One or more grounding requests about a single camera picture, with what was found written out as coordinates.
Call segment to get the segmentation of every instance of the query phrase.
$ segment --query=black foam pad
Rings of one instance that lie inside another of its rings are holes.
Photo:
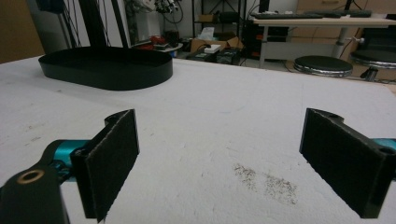
[[[362,49],[356,50],[350,55],[354,58],[365,61],[396,63],[396,53],[384,50]]]
[[[347,63],[341,59],[319,55],[300,57],[294,62],[300,66],[324,71],[349,71],[353,68],[350,63]]]

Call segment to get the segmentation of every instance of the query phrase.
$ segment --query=dirt stain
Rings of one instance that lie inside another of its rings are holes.
[[[233,166],[235,175],[238,176],[239,180],[244,183],[248,189],[256,190],[256,172],[250,168],[244,167],[237,163]]]
[[[266,175],[265,194],[280,203],[297,204],[297,186],[289,181],[272,175]]]

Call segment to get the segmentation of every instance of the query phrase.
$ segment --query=black stool seat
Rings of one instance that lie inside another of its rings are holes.
[[[350,59],[355,63],[375,68],[396,68],[396,53],[383,50],[356,50],[350,54]]]
[[[310,55],[294,60],[294,68],[307,74],[326,77],[347,77],[352,74],[353,66],[341,59]]]
[[[361,49],[356,50],[350,54],[350,59],[355,63],[360,63],[369,66],[369,69],[361,74],[361,78],[366,81],[374,81],[377,68],[396,69],[396,53],[374,50],[374,49]]]

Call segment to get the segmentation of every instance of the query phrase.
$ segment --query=cardboard box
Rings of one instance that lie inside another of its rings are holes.
[[[238,48],[242,49],[244,44],[241,40],[236,36],[233,32],[226,32],[226,33],[215,33],[214,37],[217,37],[219,40],[202,40],[194,38],[191,41],[191,52],[195,52],[198,49],[204,47],[204,45],[220,45],[220,50],[226,47]]]
[[[218,15],[198,15],[198,21],[218,21]]]

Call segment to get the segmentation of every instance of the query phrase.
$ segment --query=white table surface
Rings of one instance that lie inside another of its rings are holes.
[[[37,58],[0,64],[0,185],[53,140],[91,139],[134,108],[141,152],[108,224],[396,223],[394,183],[379,219],[363,220],[306,163],[307,107],[368,137],[396,134],[396,98],[371,83],[174,60],[159,86],[103,91],[44,77]],[[76,183],[62,191],[72,223],[95,223]]]

